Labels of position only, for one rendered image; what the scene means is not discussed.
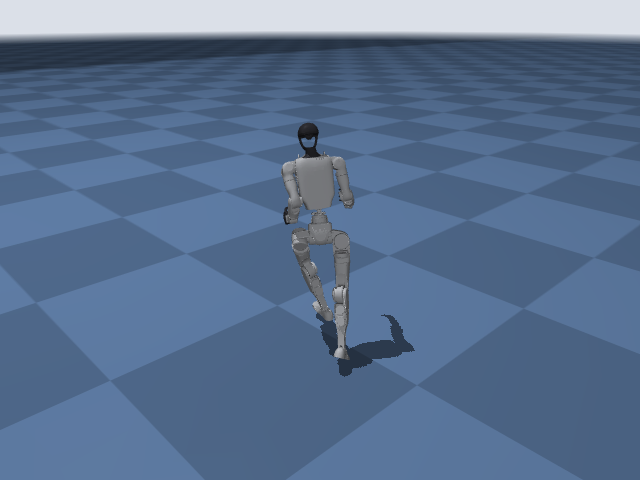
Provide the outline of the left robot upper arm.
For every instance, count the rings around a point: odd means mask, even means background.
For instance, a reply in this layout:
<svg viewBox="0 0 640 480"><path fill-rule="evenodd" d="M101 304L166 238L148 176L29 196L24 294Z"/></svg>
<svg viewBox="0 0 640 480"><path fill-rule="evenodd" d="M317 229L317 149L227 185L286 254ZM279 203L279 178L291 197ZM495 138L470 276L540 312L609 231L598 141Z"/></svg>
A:
<svg viewBox="0 0 640 480"><path fill-rule="evenodd" d="M296 179L293 176L293 174L295 174L295 162L296 161L286 162L281 169L281 176L283 178L286 191L292 201L292 209L299 208L303 204L303 199L298 194Z"/></svg>

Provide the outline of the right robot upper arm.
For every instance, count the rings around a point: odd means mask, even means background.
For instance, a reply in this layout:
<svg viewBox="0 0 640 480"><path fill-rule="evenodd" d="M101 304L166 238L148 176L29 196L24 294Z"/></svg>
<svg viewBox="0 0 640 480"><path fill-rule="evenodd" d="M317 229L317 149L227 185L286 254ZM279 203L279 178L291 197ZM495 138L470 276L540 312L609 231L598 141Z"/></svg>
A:
<svg viewBox="0 0 640 480"><path fill-rule="evenodd" d="M344 159L341 157L330 158L332 160L333 169L336 170L335 175L341 189L341 191L339 192L340 200L343 202L352 200L349 189L349 178Z"/></svg>

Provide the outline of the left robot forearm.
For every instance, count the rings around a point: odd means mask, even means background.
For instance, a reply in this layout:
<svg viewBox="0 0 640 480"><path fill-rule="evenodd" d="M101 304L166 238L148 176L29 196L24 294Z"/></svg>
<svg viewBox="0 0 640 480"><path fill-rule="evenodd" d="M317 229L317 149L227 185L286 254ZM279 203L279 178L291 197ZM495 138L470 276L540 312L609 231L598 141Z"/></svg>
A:
<svg viewBox="0 0 640 480"><path fill-rule="evenodd" d="M300 212L300 208L292 209L292 201L288 199L288 215L286 215L286 222L290 224L294 224L298 222L298 214Z"/></svg>

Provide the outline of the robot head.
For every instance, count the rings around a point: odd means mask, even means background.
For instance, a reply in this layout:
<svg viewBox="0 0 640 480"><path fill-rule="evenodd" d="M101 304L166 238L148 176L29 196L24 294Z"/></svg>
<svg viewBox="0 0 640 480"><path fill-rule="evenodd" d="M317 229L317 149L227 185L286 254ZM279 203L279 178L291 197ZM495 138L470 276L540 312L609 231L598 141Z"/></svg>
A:
<svg viewBox="0 0 640 480"><path fill-rule="evenodd" d="M316 125L314 125L313 123L305 123L303 125L300 126L299 130L298 130L298 139L300 142L300 145L302 146L302 148L306 151L306 154L303 158L313 158L313 157L320 157L323 155L320 155L317 153L316 151L316 145L317 145L317 140L318 140L318 128ZM307 140L312 139L312 137L315 137L315 143L313 147L304 147L301 138L306 138Z"/></svg>

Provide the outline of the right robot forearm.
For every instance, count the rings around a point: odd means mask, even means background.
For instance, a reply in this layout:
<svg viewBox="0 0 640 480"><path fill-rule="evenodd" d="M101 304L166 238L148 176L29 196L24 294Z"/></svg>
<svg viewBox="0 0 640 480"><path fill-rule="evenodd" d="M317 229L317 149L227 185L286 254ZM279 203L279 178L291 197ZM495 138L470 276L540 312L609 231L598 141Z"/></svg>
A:
<svg viewBox="0 0 640 480"><path fill-rule="evenodd" d="M352 200L343 202L345 208L352 208L353 205L354 205L354 197L353 197L353 193L352 193L351 189L350 189L350 193L351 193Z"/></svg>

